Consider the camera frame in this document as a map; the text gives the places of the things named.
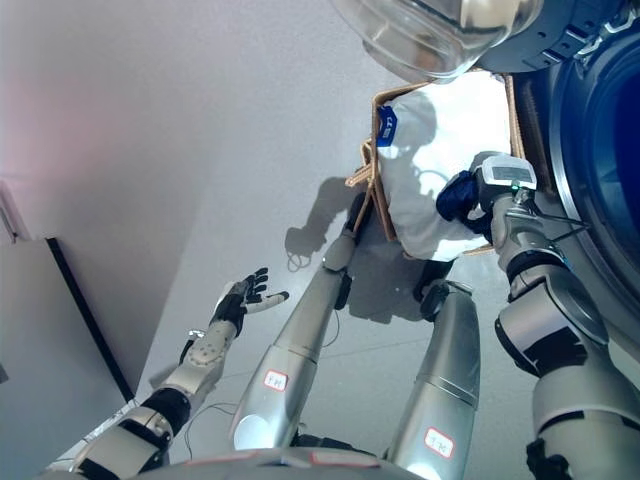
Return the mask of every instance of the white bag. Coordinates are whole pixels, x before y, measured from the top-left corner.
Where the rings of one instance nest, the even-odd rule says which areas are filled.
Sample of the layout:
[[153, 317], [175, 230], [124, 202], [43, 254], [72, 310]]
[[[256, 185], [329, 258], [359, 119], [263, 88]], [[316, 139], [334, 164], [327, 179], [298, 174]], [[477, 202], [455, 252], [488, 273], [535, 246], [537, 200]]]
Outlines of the white bag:
[[510, 152], [505, 85], [489, 72], [471, 72], [446, 84], [430, 84], [385, 106], [395, 116], [380, 146], [379, 169], [389, 214], [404, 250], [420, 259], [453, 260], [486, 240], [436, 210], [447, 182], [483, 151]]

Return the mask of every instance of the cable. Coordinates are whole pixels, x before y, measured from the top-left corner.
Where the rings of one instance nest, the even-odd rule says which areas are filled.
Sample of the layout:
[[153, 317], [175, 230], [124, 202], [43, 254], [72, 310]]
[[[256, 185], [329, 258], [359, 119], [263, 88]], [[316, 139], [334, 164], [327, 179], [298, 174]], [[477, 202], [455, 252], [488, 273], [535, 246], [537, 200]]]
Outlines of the cable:
[[589, 226], [583, 226], [580, 228], [576, 228], [575, 230], [571, 230], [570, 232], [567, 232], [563, 235], [560, 235], [556, 238], [551, 239], [552, 242], [559, 242], [560, 240], [564, 240], [565, 238], [569, 238], [569, 237], [573, 237], [574, 235], [577, 235], [580, 232], [584, 232], [586, 230], [589, 230]]
[[547, 213], [544, 213], [542, 210], [540, 210], [540, 207], [538, 207], [538, 205], [536, 205], [536, 203], [532, 199], [527, 202], [527, 205], [529, 206], [529, 208], [533, 213], [535, 213], [537, 216], [541, 218], [544, 218], [545, 220], [551, 220], [553, 222], [568, 223], [570, 225], [577, 225], [583, 228], [590, 227], [588, 223], [582, 222], [580, 220], [574, 220], [573, 218], [569, 218], [569, 217], [558, 217], [556, 215], [549, 215]]
[[207, 405], [202, 410], [200, 410], [198, 413], [196, 413], [194, 415], [194, 417], [191, 419], [191, 421], [189, 422], [189, 425], [187, 425], [187, 429], [184, 431], [184, 445], [185, 445], [185, 447], [187, 447], [187, 450], [189, 451], [189, 460], [193, 460], [193, 450], [191, 449], [191, 439], [189, 437], [189, 433], [191, 432], [191, 426], [193, 425], [193, 422], [195, 421], [196, 418], [198, 418], [200, 415], [202, 415], [204, 412], [206, 412], [207, 410], [209, 410], [211, 408], [213, 408], [215, 410], [218, 410], [219, 412], [222, 412], [222, 413], [224, 413], [226, 415], [229, 415], [229, 416], [235, 415], [235, 412], [230, 412], [228, 410], [225, 410], [224, 408], [220, 407], [220, 405], [232, 406], [232, 407], [236, 407], [236, 408], [238, 406], [237, 403], [230, 403], [230, 402], [212, 403], [211, 405]]
[[289, 270], [291, 273], [295, 273], [298, 270], [307, 268], [309, 265], [311, 265], [311, 257], [303, 257], [302, 255], [299, 255], [297, 253], [287, 252], [287, 258], [287, 270]]
[[330, 347], [331, 345], [333, 345], [338, 339], [338, 335], [340, 335], [340, 317], [338, 316], [337, 310], [334, 310], [333, 313], [336, 314], [336, 325], [338, 326], [338, 328], [336, 329], [336, 334], [333, 336], [333, 338], [328, 343], [325, 343], [322, 348]]

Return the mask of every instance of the black joint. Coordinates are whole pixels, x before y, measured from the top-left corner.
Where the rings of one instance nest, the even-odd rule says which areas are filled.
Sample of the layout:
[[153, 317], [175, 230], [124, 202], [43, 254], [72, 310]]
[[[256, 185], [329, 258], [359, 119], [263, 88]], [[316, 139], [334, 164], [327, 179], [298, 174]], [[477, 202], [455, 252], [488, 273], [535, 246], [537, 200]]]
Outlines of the black joint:
[[163, 388], [153, 392], [142, 406], [155, 410], [166, 418], [174, 436], [187, 423], [191, 413], [191, 404], [187, 397], [173, 388]]
[[155, 470], [156, 468], [166, 467], [168, 465], [169, 465], [168, 453], [167, 452], [164, 452], [163, 454], [158, 453], [153, 457], [151, 457], [149, 460], [147, 460], [147, 463], [145, 463], [140, 469], [140, 473], [148, 472], [149, 470]]
[[111, 470], [107, 470], [102, 465], [88, 458], [80, 464], [79, 469], [82, 476], [89, 480], [120, 480]]
[[351, 277], [345, 273], [342, 277], [340, 292], [338, 293], [338, 298], [336, 299], [336, 304], [333, 308], [336, 310], [342, 310], [347, 305], [349, 293], [351, 293]]
[[545, 457], [544, 440], [527, 445], [527, 466], [537, 480], [571, 480], [569, 462], [562, 455]]
[[509, 265], [507, 265], [506, 272], [507, 278], [509, 279], [509, 284], [511, 284], [513, 280], [525, 270], [529, 270], [530, 268], [540, 265], [555, 265], [565, 269], [567, 268], [565, 263], [560, 258], [551, 253], [539, 252], [535, 250], [522, 252], [513, 257], [513, 259], [509, 262]]
[[434, 322], [449, 296], [449, 286], [446, 283], [434, 285], [420, 304], [420, 314], [427, 322]]

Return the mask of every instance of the black strip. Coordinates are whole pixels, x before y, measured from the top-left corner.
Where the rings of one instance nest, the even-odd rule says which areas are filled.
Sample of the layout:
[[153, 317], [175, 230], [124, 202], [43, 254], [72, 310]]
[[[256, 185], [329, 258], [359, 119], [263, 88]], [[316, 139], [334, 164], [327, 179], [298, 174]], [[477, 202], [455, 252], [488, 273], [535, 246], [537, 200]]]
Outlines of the black strip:
[[634, 430], [637, 430], [638, 432], [640, 432], [640, 425], [638, 425], [636, 422], [634, 422], [633, 420], [627, 417], [621, 417], [621, 418], [622, 418], [622, 424], [625, 427], [633, 428]]
[[80, 310], [80, 314], [84, 319], [84, 323], [89, 329], [89, 333], [91, 333], [93, 341], [96, 343], [96, 346], [98, 347], [98, 350], [100, 351], [104, 362], [107, 364], [109, 372], [111, 372], [111, 376], [115, 380], [116, 385], [118, 385], [120, 393], [124, 397], [125, 402], [128, 402], [134, 397], [133, 391], [131, 390], [131, 387], [129, 387], [127, 380], [124, 378], [122, 370], [120, 370], [118, 362], [113, 356], [113, 353], [111, 353], [109, 345], [102, 336], [100, 327], [98, 327], [96, 319], [89, 309], [89, 304], [87, 304], [84, 295], [82, 295], [82, 291], [80, 290], [80, 287], [78, 286], [78, 283], [76, 282], [76, 279], [73, 276], [71, 269], [69, 268], [69, 264], [67, 263], [67, 259], [62, 253], [62, 249], [60, 248], [58, 240], [55, 238], [47, 238], [47, 245], [49, 245], [49, 250], [51, 250], [53, 258], [58, 264], [58, 268], [60, 269], [62, 278], [64, 278], [64, 281], [66, 282], [67, 287], [71, 292], [71, 296], [75, 300], [76, 305], [78, 306], [78, 310]]
[[171, 441], [171, 436], [168, 433], [165, 434], [164, 437], [158, 437], [147, 427], [140, 425], [138, 422], [131, 420], [130, 418], [120, 422], [118, 427], [153, 445], [162, 453], [167, 450], [169, 442]]
[[496, 319], [494, 323], [494, 328], [496, 331], [496, 336], [498, 337], [498, 340], [500, 341], [502, 348], [504, 348], [506, 352], [511, 356], [511, 358], [513, 358], [513, 361], [515, 362], [516, 367], [518, 367], [520, 370], [524, 370], [525, 372], [530, 373], [531, 375], [539, 377], [540, 375], [538, 374], [537, 370], [533, 367], [531, 362], [527, 360], [524, 357], [524, 355], [520, 353], [520, 351], [515, 347], [515, 345], [511, 343], [511, 340], [509, 340], [509, 337], [507, 337], [507, 334], [502, 328], [502, 322], [500, 322], [500, 318]]
[[538, 433], [538, 435], [540, 435], [550, 426], [555, 425], [556, 423], [564, 422], [565, 420], [584, 420], [584, 412], [579, 411], [579, 412], [571, 412], [571, 413], [564, 413], [562, 415], [558, 415], [557, 417], [552, 418], [547, 423], [542, 425], [542, 428], [540, 429], [540, 432]]
[[89, 480], [120, 480], [115, 473], [88, 458], [80, 464], [80, 471], [82, 476]]
[[514, 278], [520, 275], [525, 270], [537, 267], [539, 265], [555, 265], [557, 267], [567, 268], [562, 260], [555, 255], [545, 252], [539, 252], [537, 250], [527, 250], [526, 252], [519, 253], [509, 262], [507, 265], [507, 278], [509, 284], [513, 283]]
[[587, 350], [569, 327], [541, 338], [523, 354], [535, 364], [539, 377], [558, 368], [584, 365], [587, 360]]

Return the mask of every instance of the silver robot leg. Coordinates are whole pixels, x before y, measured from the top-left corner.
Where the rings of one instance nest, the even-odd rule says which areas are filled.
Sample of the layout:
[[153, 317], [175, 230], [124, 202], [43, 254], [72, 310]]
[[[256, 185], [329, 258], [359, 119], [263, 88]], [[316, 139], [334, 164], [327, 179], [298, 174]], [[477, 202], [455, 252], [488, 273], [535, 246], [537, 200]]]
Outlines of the silver robot leg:
[[331, 312], [348, 293], [346, 268], [354, 250], [354, 234], [345, 228], [251, 378], [231, 424], [234, 449], [290, 445], [313, 384]]
[[440, 280], [422, 311], [435, 329], [388, 460], [423, 478], [462, 479], [480, 389], [476, 308], [466, 288]]

